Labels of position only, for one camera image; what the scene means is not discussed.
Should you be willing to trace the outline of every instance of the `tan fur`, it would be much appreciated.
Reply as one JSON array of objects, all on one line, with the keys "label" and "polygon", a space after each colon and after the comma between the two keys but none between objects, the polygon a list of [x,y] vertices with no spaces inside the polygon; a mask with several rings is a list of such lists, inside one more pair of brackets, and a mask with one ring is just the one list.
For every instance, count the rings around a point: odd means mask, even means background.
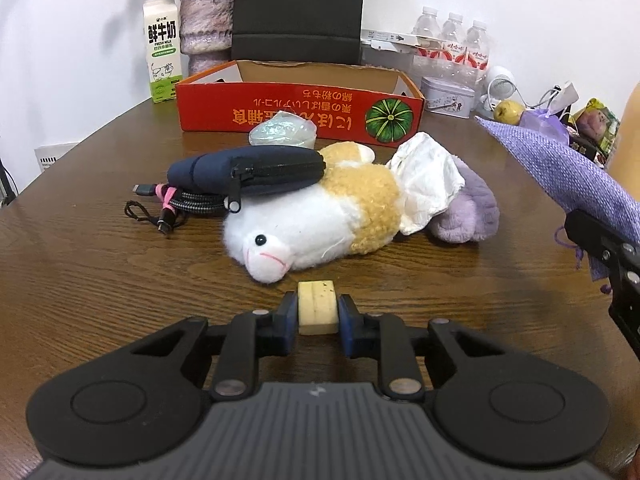
[{"label": "tan fur", "polygon": [[360,160],[355,142],[331,144],[320,153],[327,162],[322,187],[332,195],[354,198],[362,211],[362,225],[355,233],[350,253],[366,254],[388,244],[398,232],[401,216],[400,190],[391,171],[380,164],[336,166],[343,160]]}]

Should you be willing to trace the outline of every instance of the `open box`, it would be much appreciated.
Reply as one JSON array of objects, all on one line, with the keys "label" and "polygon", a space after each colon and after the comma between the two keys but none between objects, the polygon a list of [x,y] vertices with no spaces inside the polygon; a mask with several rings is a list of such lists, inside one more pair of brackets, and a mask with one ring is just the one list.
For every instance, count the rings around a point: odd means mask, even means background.
[{"label": "open box", "polygon": [[286,110],[321,139],[397,146],[420,124],[424,97],[396,70],[322,63],[232,61],[176,85],[185,131],[249,132]]}]

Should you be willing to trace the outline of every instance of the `wall outlet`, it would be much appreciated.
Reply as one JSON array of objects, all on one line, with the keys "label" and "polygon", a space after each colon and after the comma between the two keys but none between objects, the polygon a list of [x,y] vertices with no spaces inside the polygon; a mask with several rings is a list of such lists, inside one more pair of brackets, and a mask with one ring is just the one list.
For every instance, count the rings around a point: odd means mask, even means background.
[{"label": "wall outlet", "polygon": [[34,151],[36,152],[36,158],[40,165],[40,172],[42,173],[46,170],[76,144],[77,142],[68,142],[66,144],[52,144],[51,146],[40,146],[36,148]]}]

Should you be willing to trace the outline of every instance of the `wood grain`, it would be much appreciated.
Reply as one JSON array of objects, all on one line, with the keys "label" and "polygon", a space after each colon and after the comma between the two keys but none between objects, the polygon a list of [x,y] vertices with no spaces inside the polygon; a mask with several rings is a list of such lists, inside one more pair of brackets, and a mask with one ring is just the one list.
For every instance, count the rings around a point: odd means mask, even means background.
[{"label": "wood grain", "polygon": [[[182,134],[173,102],[145,102],[59,160],[0,212],[0,478],[39,462],[24,409],[44,381],[185,316],[220,323],[275,306],[302,280],[332,280],[362,309],[408,324],[453,318],[587,376],[612,413],[594,460],[618,471],[639,441],[640,370],[608,298],[554,243],[561,209],[474,121],[428,114],[423,127],[494,191],[498,235],[452,247],[418,233],[272,286],[226,256],[219,220],[191,219],[165,239],[122,213],[134,184],[160,182],[177,159],[245,144],[245,135]],[[376,148],[379,162],[391,153]],[[299,338],[290,358],[265,360],[261,376],[353,381],[375,370],[341,357],[335,336],[314,336]]]}]

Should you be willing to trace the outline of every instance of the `wooden block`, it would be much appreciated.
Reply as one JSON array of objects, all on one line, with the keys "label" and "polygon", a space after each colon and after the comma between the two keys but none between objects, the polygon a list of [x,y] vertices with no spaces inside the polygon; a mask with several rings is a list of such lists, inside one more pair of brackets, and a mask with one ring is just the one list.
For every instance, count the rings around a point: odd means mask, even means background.
[{"label": "wooden block", "polygon": [[302,335],[338,333],[334,282],[298,283],[298,332]]}]

